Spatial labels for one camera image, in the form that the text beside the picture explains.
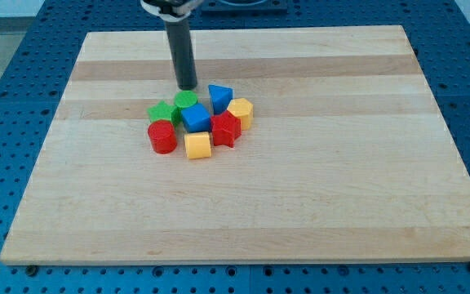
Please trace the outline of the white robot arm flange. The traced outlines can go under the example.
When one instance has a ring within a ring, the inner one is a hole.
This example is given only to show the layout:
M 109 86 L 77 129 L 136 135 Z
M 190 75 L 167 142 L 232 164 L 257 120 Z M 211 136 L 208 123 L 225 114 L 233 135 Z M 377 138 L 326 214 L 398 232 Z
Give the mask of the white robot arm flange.
M 149 14 L 165 22 L 179 22 L 188 18 L 204 0 L 140 0 L 140 5 Z

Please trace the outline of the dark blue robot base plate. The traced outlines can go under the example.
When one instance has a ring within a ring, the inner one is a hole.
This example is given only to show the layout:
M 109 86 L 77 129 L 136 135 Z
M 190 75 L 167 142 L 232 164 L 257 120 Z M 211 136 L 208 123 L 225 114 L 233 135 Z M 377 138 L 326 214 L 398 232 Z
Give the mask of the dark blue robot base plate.
M 220 15 L 250 12 L 287 12 L 288 0 L 206 0 L 201 13 Z

